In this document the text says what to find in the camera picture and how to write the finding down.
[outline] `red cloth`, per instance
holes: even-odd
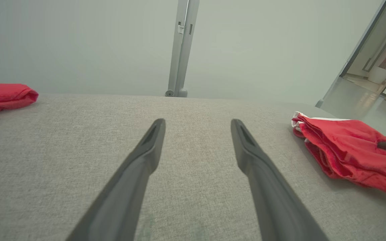
[[[386,192],[386,150],[377,148],[386,136],[361,121],[313,119],[299,113],[294,134],[331,178],[344,178]]]
[[[0,111],[28,106],[37,98],[38,93],[24,84],[0,84]]]

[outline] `folded red cloth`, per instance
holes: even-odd
[[[355,119],[309,118],[296,112],[293,132],[331,178],[345,178],[386,192],[386,136]]]
[[[37,98],[38,93],[24,84],[0,84],[0,111],[25,107]]]

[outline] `folded clothing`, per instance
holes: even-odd
[[[300,112],[291,124],[328,177],[386,192],[386,150],[377,148],[386,136],[359,120],[309,118]]]
[[[0,84],[0,111],[28,106],[37,98],[38,93],[24,84]]]

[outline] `cloth fold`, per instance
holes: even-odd
[[[309,118],[296,112],[291,125],[323,172],[386,192],[386,136],[355,119]]]
[[[38,93],[24,84],[0,84],[0,111],[17,109],[37,101]]]

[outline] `white partition wall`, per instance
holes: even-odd
[[[0,83],[164,96],[178,0],[0,0]]]
[[[381,3],[203,0],[184,88],[189,97],[315,105]]]

